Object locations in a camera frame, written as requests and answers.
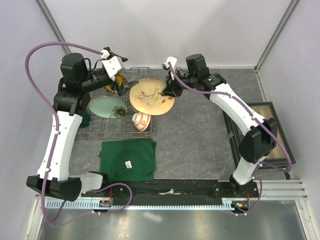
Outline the cream bird pattern plate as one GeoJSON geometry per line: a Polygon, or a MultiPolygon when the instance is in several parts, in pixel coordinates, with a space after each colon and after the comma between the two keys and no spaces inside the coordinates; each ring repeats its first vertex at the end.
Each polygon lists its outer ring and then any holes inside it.
{"type": "Polygon", "coordinates": [[[163,96],[166,82],[154,78],[142,78],[129,92],[131,105],[141,113],[152,116],[166,114],[175,104],[172,96],[163,96]]]}

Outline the mint green flower plate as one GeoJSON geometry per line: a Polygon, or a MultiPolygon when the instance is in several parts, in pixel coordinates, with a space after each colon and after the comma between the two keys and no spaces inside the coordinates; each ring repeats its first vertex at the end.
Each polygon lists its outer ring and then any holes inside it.
{"type": "Polygon", "coordinates": [[[106,119],[117,119],[127,114],[127,105],[120,99],[111,96],[99,96],[89,102],[89,110],[96,116],[106,119]]]}

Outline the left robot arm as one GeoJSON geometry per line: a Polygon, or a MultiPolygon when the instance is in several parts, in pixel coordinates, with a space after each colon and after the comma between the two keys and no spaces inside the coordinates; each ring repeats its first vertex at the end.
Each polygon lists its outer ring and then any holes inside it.
{"type": "Polygon", "coordinates": [[[127,61],[109,47],[101,51],[101,68],[91,69],[91,62],[81,53],[70,53],[62,58],[62,78],[53,103],[49,105],[53,114],[47,149],[36,175],[26,179],[29,188],[42,196],[70,202],[91,190],[99,197],[109,193],[110,185],[104,181],[105,174],[89,172],[70,176],[69,162],[77,131],[91,101],[90,92],[109,85],[122,96],[137,84],[136,81],[117,82],[116,77],[124,71],[127,61]]]}

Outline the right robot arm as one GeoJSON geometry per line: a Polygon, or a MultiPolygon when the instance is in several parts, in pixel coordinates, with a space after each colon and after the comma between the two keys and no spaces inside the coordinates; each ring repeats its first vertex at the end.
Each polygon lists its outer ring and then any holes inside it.
{"type": "Polygon", "coordinates": [[[258,164],[277,145],[277,122],[255,112],[239,98],[220,74],[211,73],[202,54],[188,56],[186,63],[187,72],[180,73],[175,57],[169,56],[163,61],[161,66],[168,71],[168,76],[161,95],[176,98],[182,95],[183,90],[203,94],[237,125],[243,139],[238,146],[239,163],[229,178],[229,191],[233,196],[240,197],[251,184],[258,164]]]}

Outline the yellow patterned small plate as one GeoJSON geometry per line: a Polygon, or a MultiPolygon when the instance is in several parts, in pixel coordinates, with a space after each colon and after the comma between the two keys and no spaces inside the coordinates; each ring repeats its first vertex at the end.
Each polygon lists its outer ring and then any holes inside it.
{"type": "Polygon", "coordinates": [[[111,93],[116,93],[117,92],[117,85],[121,86],[123,82],[127,82],[127,79],[122,75],[118,74],[115,76],[115,83],[114,86],[112,84],[106,85],[104,88],[111,93]]]}

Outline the white red pattern bowl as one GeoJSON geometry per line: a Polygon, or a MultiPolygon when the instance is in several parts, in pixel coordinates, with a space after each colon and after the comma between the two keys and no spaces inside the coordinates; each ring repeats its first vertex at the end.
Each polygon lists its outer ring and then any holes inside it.
{"type": "Polygon", "coordinates": [[[132,116],[132,122],[139,132],[144,132],[151,122],[152,116],[143,112],[137,112],[132,116]]]}

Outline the dark green mug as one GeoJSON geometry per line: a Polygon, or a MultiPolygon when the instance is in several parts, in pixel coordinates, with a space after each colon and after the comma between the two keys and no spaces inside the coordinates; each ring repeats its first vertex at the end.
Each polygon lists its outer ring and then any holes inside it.
{"type": "Polygon", "coordinates": [[[91,124],[91,115],[86,111],[82,117],[79,128],[86,128],[91,124]]]}

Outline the folded green cloth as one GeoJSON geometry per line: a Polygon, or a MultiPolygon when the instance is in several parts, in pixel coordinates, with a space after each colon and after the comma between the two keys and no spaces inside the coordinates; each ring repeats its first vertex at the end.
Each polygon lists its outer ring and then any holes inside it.
{"type": "Polygon", "coordinates": [[[153,181],[156,147],[151,138],[102,142],[99,171],[113,182],[153,181]]]}

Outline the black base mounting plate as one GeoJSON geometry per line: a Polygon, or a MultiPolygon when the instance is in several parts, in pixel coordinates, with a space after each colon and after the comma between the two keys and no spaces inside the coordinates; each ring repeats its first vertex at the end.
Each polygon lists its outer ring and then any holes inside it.
{"type": "Polygon", "coordinates": [[[155,179],[125,182],[132,191],[130,205],[219,205],[223,198],[259,196],[257,183],[236,189],[229,181],[215,179],[155,179]]]}

